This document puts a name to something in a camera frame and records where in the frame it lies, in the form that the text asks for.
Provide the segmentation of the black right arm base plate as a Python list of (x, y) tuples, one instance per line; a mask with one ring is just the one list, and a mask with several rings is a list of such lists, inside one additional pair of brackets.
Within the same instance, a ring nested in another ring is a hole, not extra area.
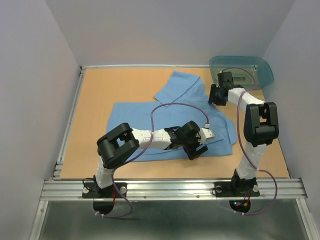
[(259, 197), (260, 191), (254, 191), (257, 183), (232, 183), (231, 181), (216, 181), (211, 193), (218, 198)]

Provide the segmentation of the aluminium front rail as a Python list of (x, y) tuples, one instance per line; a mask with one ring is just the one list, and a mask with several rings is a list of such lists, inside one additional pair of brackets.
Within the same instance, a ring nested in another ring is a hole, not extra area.
[[(133, 202), (138, 201), (206, 201), (221, 200), (214, 191), (216, 179), (160, 179), (160, 180), (118, 180), (124, 183), (121, 192)], [(259, 178), (254, 188), (259, 193), (242, 193), (237, 200), (306, 199), (308, 197), (303, 181), (299, 178)], [(42, 187), (42, 201), (112, 201), (112, 195), (102, 198), (87, 190), (80, 180), (50, 180)]]

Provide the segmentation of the aluminium left side rail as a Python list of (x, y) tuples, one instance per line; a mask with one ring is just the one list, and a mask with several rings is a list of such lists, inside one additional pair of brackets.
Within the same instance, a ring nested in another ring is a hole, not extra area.
[(55, 165), (54, 165), (53, 174), (52, 174), (52, 176), (50, 178), (51, 181), (60, 180), (60, 175), (61, 175), (61, 171), (62, 171), (64, 159), (65, 159), (65, 152), (66, 152), (66, 148), (68, 146), (69, 136), (70, 136), (70, 132), (71, 132), (71, 129), (72, 129), (73, 119), (74, 119), (74, 115), (75, 115), (75, 112), (76, 112), (76, 108), (77, 108), (78, 99), (79, 99), (79, 95), (80, 95), (80, 92), (81, 92), (83, 80), (84, 80), (84, 77), (85, 77), (85, 74), (86, 74), (86, 69), (85, 69), (84, 66), (81, 66), (79, 69), (80, 69), (79, 78), (78, 78), (78, 82), (77, 82), (77, 86), (76, 86), (73, 102), (72, 102), (72, 105), (71, 105), (71, 109), (70, 109), (67, 125), (66, 125), (65, 131), (64, 131), (63, 140), (62, 140), (62, 143), (61, 143), (61, 146), (60, 146), (60, 150), (59, 150), (59, 153), (58, 153), (57, 160), (56, 160)]

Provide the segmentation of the light blue shirt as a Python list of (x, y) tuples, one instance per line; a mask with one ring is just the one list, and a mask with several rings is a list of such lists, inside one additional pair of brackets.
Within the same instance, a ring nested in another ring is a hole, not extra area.
[(234, 122), (208, 103), (205, 85), (197, 75), (174, 71), (165, 86), (154, 95), (155, 101), (116, 102), (110, 114), (107, 131), (121, 123), (139, 130), (156, 130), (183, 126), (194, 121), (203, 127), (209, 121), (214, 139), (205, 143), (205, 157), (232, 155), (237, 142)]

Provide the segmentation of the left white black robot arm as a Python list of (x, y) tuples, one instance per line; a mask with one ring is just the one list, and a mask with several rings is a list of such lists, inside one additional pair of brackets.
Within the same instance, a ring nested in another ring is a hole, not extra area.
[(164, 151), (182, 148), (189, 160), (194, 160), (208, 150), (205, 143), (215, 134), (208, 123), (200, 128), (194, 121), (183, 126), (167, 127), (160, 130), (140, 130), (121, 123), (97, 140), (98, 168), (94, 175), (94, 191), (100, 197), (111, 193), (112, 175), (115, 170), (128, 162), (136, 152), (140, 157), (147, 149)]

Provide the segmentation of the teal plastic bin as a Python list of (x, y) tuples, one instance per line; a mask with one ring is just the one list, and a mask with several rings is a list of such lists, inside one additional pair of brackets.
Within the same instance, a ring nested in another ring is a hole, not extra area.
[(269, 64), (255, 56), (214, 56), (209, 60), (209, 69), (214, 84), (218, 83), (221, 71), (231, 72), (234, 84), (246, 89), (262, 89), (274, 81)]

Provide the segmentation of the aluminium rail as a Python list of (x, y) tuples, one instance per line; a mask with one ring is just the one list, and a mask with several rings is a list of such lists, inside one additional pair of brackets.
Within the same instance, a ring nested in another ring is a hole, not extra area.
[(62, 140), (62, 143), (61, 143), (61, 146), (60, 146), (60, 150), (59, 150), (59, 153), (58, 153), (57, 160), (56, 160), (55, 165), (54, 165), (53, 174), (52, 174), (52, 176), (50, 178), (51, 181), (60, 180), (60, 175), (61, 175), (61, 171), (62, 171), (64, 159), (65, 159), (65, 152), (66, 152), (66, 148), (68, 146), (69, 136), (70, 136), (70, 132), (71, 132), (71, 129), (72, 129), (73, 119), (74, 119), (74, 115), (75, 115), (75, 112), (76, 112), (76, 108), (77, 108), (78, 99), (79, 99), (79, 95), (80, 95), (80, 92), (81, 92), (83, 80), (84, 80), (84, 77), (85, 77), (85, 74), (86, 74), (86, 69), (85, 69), (84, 66), (81, 66), (79, 69), (80, 69), (79, 78), (78, 78), (78, 82), (77, 82), (77, 86), (76, 86), (73, 102), (72, 102), (72, 105), (71, 105), (71, 109), (70, 109), (67, 125), (66, 125), (65, 131), (64, 131), (63, 140)]
[[(160, 180), (118, 180), (124, 183), (121, 192), (133, 202), (138, 201), (206, 201), (221, 200), (214, 191), (216, 179), (160, 179)], [(237, 200), (306, 199), (308, 197), (303, 181), (299, 178), (259, 178), (254, 188), (259, 193), (242, 193)], [(102, 198), (87, 190), (80, 180), (50, 180), (42, 187), (42, 201), (112, 201), (112, 195)]]

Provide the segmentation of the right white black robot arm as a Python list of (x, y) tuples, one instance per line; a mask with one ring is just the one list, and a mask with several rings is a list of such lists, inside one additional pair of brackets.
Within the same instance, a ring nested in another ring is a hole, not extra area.
[(236, 112), (244, 112), (243, 128), (236, 123), (237, 136), (244, 136), (246, 144), (239, 143), (243, 156), (230, 181), (217, 181), (214, 194), (218, 197), (239, 197), (246, 193), (258, 194), (257, 172), (262, 156), (279, 136), (277, 105), (254, 97), (243, 86), (235, 84), (229, 68), (217, 75), (218, 81), (210, 88), (210, 104), (236, 105)]

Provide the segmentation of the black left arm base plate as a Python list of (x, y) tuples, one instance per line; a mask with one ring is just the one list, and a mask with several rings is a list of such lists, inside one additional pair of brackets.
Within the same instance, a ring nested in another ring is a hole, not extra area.
[(94, 182), (85, 182), (81, 195), (83, 199), (112, 199), (113, 196), (116, 198), (121, 197), (113, 184), (102, 189)]

